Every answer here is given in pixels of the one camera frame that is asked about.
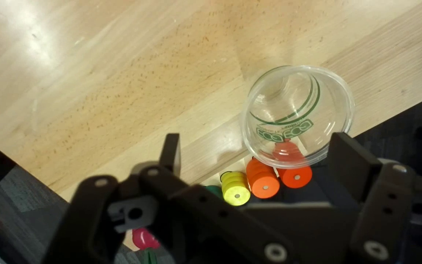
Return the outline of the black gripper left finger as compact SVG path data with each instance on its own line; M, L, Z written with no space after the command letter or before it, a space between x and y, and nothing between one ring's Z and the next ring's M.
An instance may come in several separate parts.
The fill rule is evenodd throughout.
M164 138L159 164L168 169L171 173L180 173L180 135L166 134Z

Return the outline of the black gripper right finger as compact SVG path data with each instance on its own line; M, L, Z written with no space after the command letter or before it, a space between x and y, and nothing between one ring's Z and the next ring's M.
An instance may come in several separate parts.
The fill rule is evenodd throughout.
M344 132L331 135L326 158L317 167L317 182L331 204L360 204L366 200L380 163Z

